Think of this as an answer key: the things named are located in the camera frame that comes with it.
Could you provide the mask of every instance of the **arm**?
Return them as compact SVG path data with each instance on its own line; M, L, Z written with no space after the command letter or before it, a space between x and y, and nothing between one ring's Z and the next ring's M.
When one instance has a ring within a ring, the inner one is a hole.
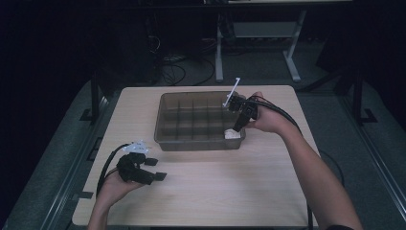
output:
M301 132L279 113L263 106L259 106L258 110L257 120L246 127L275 132L281 136L304 196L321 229L326 229L333 224L362 229L347 192Z
M96 199L93 207L92 216L90 217L87 229L106 229L107 217L110 207L117 201L122 199L129 192L143 187L143 184L128 181L124 182L119 175L119 172L114 171L105 178L104 184L101 187L99 196Z

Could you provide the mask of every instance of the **metal frame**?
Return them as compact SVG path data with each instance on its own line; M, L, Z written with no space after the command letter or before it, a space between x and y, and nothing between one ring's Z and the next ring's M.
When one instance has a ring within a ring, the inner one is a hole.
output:
M283 57L294 82L300 82L301 77L293 61L293 53L298 44L302 26L305 21L306 11L301 11L296 22L251 22L235 23L236 37L291 37L290 47L283 51ZM223 82L223 65L221 59L222 34L217 26L217 50L215 53L215 80Z

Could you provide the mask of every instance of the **wooden table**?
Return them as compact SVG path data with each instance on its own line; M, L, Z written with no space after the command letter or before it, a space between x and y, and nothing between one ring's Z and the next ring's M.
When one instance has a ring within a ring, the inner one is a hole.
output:
M148 157L157 166L150 172L168 173L164 181L131 192L110 210L109 225L131 226L307 226L305 197L282 139L273 133L246 129L240 149L162 151L154 141L158 105L167 92L230 91L232 86L126 88L117 103L84 192L94 193L110 152L144 140ZM246 97L261 91L300 126L314 149L312 134L290 86L238 86ZM119 151L114 168L126 152ZM81 198L73 223L87 225L95 195Z

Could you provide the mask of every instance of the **clear plastic bin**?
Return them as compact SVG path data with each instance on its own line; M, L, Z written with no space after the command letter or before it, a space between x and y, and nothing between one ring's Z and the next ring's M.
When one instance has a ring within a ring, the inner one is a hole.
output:
M161 96L155 127L155 141L164 151L237 150L245 139L225 139L238 113L223 107L230 92L183 92Z

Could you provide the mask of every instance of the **white stick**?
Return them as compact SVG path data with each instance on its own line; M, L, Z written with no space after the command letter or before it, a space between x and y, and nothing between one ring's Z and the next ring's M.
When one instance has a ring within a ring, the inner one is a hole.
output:
M234 93L234 90L236 89L236 87L237 87L237 85L238 85L238 83L239 83L239 78L236 78L236 80L237 80L236 84L234 85L234 87L233 87L233 89L231 90L230 94L227 95L227 101L223 104L224 107L227 105L228 101L230 100L231 96L232 96L233 93Z

